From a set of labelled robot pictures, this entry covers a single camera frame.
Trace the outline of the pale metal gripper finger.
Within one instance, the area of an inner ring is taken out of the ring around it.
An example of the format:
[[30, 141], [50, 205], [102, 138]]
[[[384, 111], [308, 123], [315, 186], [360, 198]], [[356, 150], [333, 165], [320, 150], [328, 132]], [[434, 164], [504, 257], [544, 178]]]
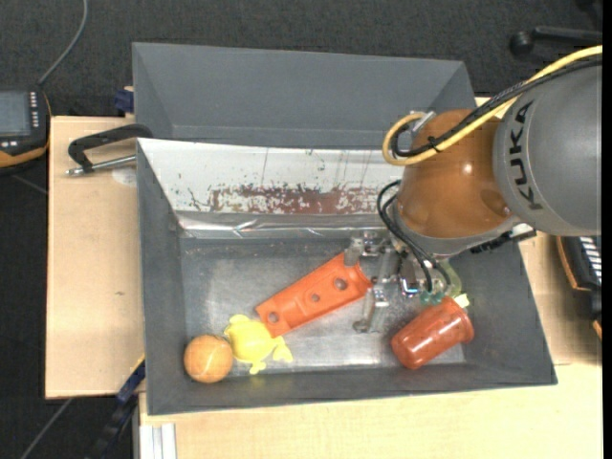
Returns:
[[383, 329], [390, 300], [383, 290], [368, 289], [365, 293], [361, 318], [353, 323], [357, 333], [379, 333]]
[[351, 238], [349, 246], [343, 251], [343, 264], [355, 266], [364, 257], [376, 257], [386, 243], [385, 236], [375, 231], [364, 231], [361, 235]]

